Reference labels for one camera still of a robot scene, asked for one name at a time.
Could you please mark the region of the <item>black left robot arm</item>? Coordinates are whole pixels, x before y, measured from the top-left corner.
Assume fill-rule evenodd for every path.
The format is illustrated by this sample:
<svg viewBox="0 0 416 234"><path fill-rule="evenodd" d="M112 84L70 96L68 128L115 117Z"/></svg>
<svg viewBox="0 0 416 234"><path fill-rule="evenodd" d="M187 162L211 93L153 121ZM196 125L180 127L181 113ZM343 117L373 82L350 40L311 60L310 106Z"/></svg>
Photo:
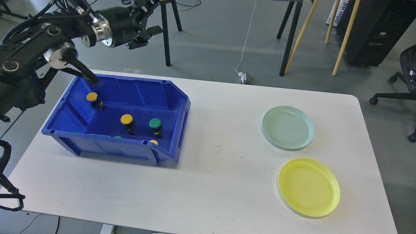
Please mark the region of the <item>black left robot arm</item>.
<svg viewBox="0 0 416 234"><path fill-rule="evenodd" d="M147 28L147 19L159 0L131 0L129 6L93 11L86 0L50 1L39 13L20 23L1 42L1 121L13 108L22 112L45 103L46 88L58 71L79 76L91 84L98 77L79 61L73 39L86 46L99 41L113 48L125 44L135 49L162 32Z"/></svg>

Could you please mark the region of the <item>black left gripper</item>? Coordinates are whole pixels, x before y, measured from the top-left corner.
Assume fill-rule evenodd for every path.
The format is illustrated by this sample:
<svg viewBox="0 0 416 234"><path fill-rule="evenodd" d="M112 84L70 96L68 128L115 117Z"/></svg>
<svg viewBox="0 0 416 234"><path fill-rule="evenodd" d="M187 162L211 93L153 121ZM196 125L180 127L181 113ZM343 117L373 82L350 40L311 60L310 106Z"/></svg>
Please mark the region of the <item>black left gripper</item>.
<svg viewBox="0 0 416 234"><path fill-rule="evenodd" d="M96 41L109 48L147 46L153 36L163 32L159 25L144 29L143 24L159 5L160 0L132 0L131 7L114 6L93 12L92 29Z"/></svg>

